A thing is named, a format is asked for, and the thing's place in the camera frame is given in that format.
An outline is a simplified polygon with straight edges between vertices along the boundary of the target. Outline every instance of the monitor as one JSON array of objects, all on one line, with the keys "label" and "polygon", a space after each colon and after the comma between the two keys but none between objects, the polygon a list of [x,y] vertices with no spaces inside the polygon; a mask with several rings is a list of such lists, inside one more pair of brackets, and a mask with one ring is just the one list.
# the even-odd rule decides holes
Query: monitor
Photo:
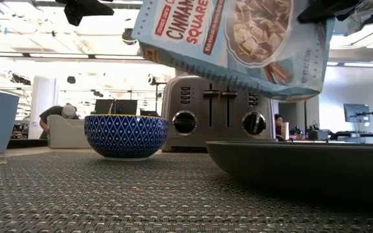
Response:
[{"label": "monitor", "polygon": [[370,122],[369,116],[357,116],[358,113],[369,113],[369,106],[366,104],[344,104],[345,122]]},{"label": "monitor", "polygon": [[110,105],[115,101],[111,114],[136,115],[137,100],[96,100],[95,112],[97,115],[108,114]]},{"label": "monitor", "polygon": [[104,100],[104,99],[96,100],[96,105],[95,105],[96,114],[97,115],[108,114],[110,105],[112,103],[113,103],[113,100]]}]

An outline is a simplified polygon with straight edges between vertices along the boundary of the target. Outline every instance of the blue and white patterned bowl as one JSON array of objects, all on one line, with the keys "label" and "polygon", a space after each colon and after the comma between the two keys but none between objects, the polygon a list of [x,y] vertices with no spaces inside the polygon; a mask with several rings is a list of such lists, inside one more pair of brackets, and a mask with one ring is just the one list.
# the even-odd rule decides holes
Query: blue and white patterned bowl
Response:
[{"label": "blue and white patterned bowl", "polygon": [[166,140],[169,122],[160,117],[90,115],[84,118],[90,146],[106,159],[141,161],[158,151]]}]

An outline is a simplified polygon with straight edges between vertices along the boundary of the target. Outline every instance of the stainless steel toaster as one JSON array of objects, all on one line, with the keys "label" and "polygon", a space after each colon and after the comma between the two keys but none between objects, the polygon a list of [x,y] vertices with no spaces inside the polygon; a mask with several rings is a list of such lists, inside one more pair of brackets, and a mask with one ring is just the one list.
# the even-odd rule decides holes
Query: stainless steel toaster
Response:
[{"label": "stainless steel toaster", "polygon": [[204,148],[215,140],[273,139],[270,99],[198,76],[171,79],[162,117],[170,121],[163,151]]}]

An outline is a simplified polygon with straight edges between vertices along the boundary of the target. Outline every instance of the woven placemat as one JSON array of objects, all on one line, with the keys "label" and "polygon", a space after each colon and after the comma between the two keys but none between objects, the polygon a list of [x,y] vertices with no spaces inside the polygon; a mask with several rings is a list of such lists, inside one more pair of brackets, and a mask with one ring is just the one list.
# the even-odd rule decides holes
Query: woven placemat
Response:
[{"label": "woven placemat", "polygon": [[373,232],[373,212],[248,188],[207,155],[0,158],[0,232]]}]

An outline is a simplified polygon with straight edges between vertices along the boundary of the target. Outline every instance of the cereal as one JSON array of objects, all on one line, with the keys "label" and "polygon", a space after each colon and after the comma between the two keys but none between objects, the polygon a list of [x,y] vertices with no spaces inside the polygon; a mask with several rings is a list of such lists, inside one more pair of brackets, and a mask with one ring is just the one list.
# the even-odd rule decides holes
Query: cereal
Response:
[{"label": "cereal", "polygon": [[238,46],[233,48],[238,56],[255,63],[272,56],[286,35],[290,6],[290,0],[237,0],[233,34]]}]

